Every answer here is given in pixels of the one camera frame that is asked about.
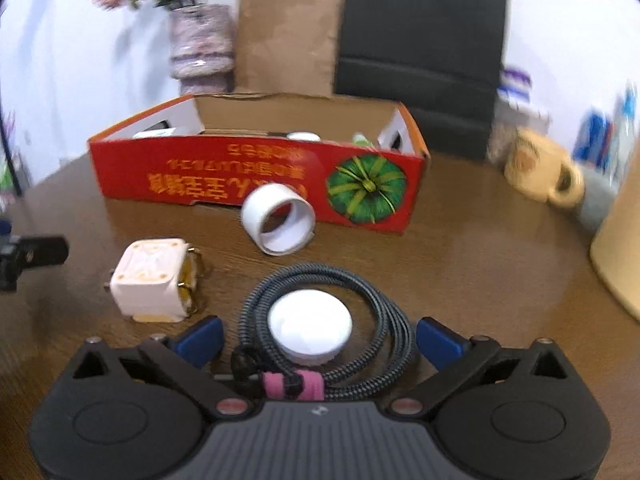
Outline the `blue soda can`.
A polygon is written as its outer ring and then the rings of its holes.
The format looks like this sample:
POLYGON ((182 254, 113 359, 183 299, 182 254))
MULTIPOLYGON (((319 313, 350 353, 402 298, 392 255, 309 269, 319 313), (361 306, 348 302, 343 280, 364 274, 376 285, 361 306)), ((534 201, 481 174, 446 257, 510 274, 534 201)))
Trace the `blue soda can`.
POLYGON ((613 122, 603 112, 592 110, 582 122, 573 150, 578 162, 604 171, 608 166, 608 147, 612 136, 613 122))

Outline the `black paper bag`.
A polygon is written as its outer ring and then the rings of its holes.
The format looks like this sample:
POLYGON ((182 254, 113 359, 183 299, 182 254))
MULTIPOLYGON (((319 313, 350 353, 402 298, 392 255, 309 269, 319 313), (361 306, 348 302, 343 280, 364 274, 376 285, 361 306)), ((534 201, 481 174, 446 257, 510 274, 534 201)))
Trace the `black paper bag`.
POLYGON ((482 160, 508 0, 345 0, 334 90, 401 102, 427 147, 482 160))

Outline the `yellow bear mug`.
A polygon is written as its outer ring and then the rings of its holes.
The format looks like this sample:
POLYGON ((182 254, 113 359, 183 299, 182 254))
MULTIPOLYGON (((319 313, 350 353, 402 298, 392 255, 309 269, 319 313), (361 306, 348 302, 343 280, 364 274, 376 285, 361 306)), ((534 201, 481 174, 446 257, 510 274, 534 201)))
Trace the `yellow bear mug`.
POLYGON ((580 167, 560 144, 519 128, 503 171, 508 183, 531 200, 575 208, 585 195, 580 167))

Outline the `brown paper bag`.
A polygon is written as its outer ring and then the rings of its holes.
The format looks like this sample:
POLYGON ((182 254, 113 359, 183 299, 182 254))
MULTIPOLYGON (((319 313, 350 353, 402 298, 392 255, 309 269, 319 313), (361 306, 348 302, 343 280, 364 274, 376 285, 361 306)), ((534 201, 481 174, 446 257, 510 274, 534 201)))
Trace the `brown paper bag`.
POLYGON ((235 90, 333 93, 344 0, 239 0, 235 90))

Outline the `grey white cup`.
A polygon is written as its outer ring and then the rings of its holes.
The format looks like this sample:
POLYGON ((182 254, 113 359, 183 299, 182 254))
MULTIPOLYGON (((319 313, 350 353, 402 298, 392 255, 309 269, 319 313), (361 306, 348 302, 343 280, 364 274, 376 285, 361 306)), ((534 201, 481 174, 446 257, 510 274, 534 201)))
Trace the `grey white cup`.
POLYGON ((594 234, 608 216, 620 187, 593 167, 579 165, 579 169, 584 177, 585 193, 576 208, 576 218, 588 232, 594 234))

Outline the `purple white ceramic vase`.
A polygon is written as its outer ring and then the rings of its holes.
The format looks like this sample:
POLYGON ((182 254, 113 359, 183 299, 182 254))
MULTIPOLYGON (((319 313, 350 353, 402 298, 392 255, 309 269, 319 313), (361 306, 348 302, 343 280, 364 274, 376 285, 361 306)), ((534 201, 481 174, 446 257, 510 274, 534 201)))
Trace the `purple white ceramic vase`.
POLYGON ((180 93, 218 94, 231 90, 235 29, 230 6, 199 4, 169 13, 171 77, 180 93))

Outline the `beige cylinder container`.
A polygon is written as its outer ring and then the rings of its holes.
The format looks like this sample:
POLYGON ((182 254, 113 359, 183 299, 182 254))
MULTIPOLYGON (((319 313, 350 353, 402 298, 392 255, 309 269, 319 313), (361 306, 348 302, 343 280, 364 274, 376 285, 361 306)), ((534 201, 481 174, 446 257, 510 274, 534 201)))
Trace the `beige cylinder container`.
POLYGON ((640 165, 636 145, 608 216, 589 251, 593 269, 636 320, 640 315, 640 165))

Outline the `black light stand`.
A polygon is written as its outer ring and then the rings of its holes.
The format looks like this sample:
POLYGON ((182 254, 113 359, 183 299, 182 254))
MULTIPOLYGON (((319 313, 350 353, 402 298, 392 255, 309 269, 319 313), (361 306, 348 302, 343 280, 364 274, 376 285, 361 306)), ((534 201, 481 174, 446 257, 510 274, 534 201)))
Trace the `black light stand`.
POLYGON ((15 170, 15 166, 13 163, 13 153, 9 144, 8 129, 6 128, 4 117, 1 117, 0 130, 1 130, 2 152, 3 152, 4 159, 6 160, 6 168, 8 168, 9 170, 13 193, 16 197, 22 197, 24 195, 24 192, 23 192, 23 188, 21 186, 20 180, 18 180, 17 172, 15 170))

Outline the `clear glass bottle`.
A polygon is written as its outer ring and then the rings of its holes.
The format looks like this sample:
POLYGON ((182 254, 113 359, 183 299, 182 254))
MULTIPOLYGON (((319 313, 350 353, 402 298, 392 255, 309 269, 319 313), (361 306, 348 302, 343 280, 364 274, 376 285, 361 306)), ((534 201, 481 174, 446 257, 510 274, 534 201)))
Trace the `clear glass bottle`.
POLYGON ((628 86, 625 91, 620 117, 616 122, 610 155, 610 182, 619 186, 624 180, 628 159, 636 144, 637 89, 628 86))

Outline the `red orange cardboard box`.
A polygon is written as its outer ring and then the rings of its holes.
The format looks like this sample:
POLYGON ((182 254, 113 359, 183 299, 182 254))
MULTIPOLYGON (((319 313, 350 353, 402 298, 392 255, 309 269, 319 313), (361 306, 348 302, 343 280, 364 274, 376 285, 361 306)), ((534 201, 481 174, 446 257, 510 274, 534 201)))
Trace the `red orange cardboard box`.
POLYGON ((288 186, 318 220, 402 232, 431 154, 404 104, 352 96, 180 96, 88 141, 102 194, 118 200, 240 206, 288 186), (288 140, 294 131, 320 142, 288 140), (373 148, 352 144, 363 133, 373 148))

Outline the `white round lid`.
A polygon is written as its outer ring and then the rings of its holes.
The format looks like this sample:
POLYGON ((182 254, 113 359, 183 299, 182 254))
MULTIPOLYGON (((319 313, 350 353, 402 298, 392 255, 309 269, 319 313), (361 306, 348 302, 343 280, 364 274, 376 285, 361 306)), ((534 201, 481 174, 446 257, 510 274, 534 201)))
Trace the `white round lid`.
POLYGON ((297 289, 269 309, 268 330, 277 348, 293 363, 329 363, 352 336, 352 315, 341 300, 319 289, 297 289))

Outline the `clear jar purple lid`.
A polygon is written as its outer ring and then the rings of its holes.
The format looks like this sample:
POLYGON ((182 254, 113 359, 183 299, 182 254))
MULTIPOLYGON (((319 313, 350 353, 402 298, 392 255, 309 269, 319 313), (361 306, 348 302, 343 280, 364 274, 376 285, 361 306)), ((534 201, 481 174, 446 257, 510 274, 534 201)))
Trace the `clear jar purple lid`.
POLYGON ((529 128, 546 136, 551 124, 548 110, 532 99, 533 79, 519 67, 503 65, 494 108, 486 158, 502 169, 518 130, 529 128))

